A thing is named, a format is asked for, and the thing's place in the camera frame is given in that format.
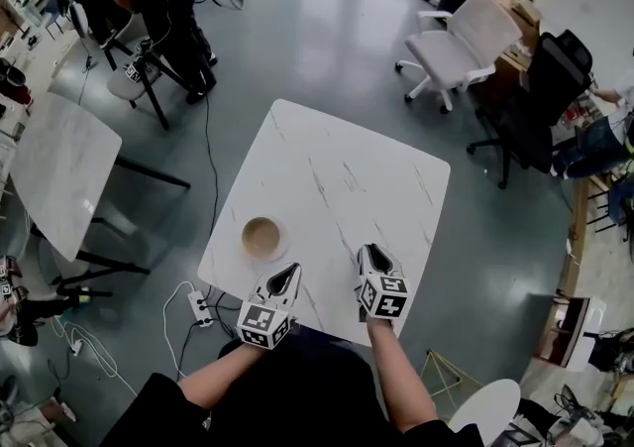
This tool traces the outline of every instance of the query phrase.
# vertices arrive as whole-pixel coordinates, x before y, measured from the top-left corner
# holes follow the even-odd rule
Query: white office chair
[[[447,31],[424,31],[429,17],[447,18]],[[416,15],[420,33],[412,35],[405,45],[418,64],[401,60],[404,66],[422,69],[427,76],[405,95],[409,103],[424,89],[440,91],[445,105],[443,114],[452,110],[448,90],[466,91],[470,84],[482,82],[495,72],[495,60],[504,50],[522,37],[511,16],[493,0],[467,0],[452,16],[450,12],[422,11]]]

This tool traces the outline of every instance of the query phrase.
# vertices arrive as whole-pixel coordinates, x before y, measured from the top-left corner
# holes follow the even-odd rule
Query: white marble table
[[[300,105],[277,100],[240,169],[198,276],[247,299],[271,266],[298,262],[292,313],[303,325],[368,345],[353,288],[362,244],[386,247],[414,290],[421,281],[449,181],[430,155]],[[244,225],[279,220],[288,249],[274,263],[242,247]],[[395,322],[400,333],[405,316]]]
[[[47,93],[11,167],[16,191],[51,244],[73,261],[121,148],[121,137],[88,111]]]

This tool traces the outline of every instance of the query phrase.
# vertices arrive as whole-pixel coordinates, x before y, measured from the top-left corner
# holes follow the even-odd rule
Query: black office chair
[[[592,54],[583,42],[577,38],[577,35],[571,30],[565,30],[557,37],[557,40],[583,72],[590,73],[592,70]]]
[[[476,148],[501,146],[503,152],[502,181],[506,188],[511,156],[523,168],[533,167],[547,173],[553,162],[552,126],[556,125],[568,106],[590,84],[588,72],[572,60],[566,47],[550,33],[540,37],[533,61],[526,75],[526,84],[502,102],[498,116],[478,109],[485,115],[499,136],[469,144],[467,152]]]

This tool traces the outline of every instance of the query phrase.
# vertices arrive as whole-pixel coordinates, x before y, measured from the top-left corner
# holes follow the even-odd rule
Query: concrete floor
[[[220,59],[218,85],[209,97],[219,205],[276,98],[447,161],[452,175],[443,214],[401,341],[419,369],[426,351],[434,349],[480,381],[519,381],[559,281],[570,212],[549,176],[514,164],[508,189],[501,191],[498,151],[467,155],[469,142],[486,137],[468,94],[455,96],[455,110],[446,116],[439,113],[433,94],[404,104],[403,93],[420,78],[416,71],[399,75],[393,65],[410,58],[404,39],[417,30],[415,12],[424,8],[429,7],[422,0],[246,0],[242,12],[209,2],[198,5],[198,21]],[[75,47],[53,92],[77,100],[84,59],[85,51]],[[183,192],[115,169],[100,208],[116,207],[136,231],[120,238],[97,229],[87,239],[96,253],[129,258],[153,270],[148,277],[120,274],[96,281],[93,287],[111,289],[115,297],[97,299],[68,315],[99,336],[121,375],[139,390],[151,372],[175,376],[162,336],[166,299],[184,279],[207,289],[196,270],[209,238],[214,180],[205,143],[205,102],[186,105],[181,88],[160,79],[158,99],[172,124],[166,133],[147,98],[132,110],[107,91],[109,75],[102,60],[88,77],[82,106],[121,135],[123,155],[192,183]],[[40,255],[51,279],[50,250],[41,248]],[[192,322],[186,292],[181,292],[168,310],[176,351]],[[237,304],[231,297],[225,300]],[[65,369],[65,344],[49,325],[40,334],[34,349],[0,344],[2,357],[22,376],[32,402],[54,388],[47,358],[60,373]],[[217,325],[194,331],[184,372],[215,359],[226,341]],[[132,400],[125,386],[107,379],[87,353],[71,358],[62,391],[80,419],[71,432],[82,445],[96,445]]]

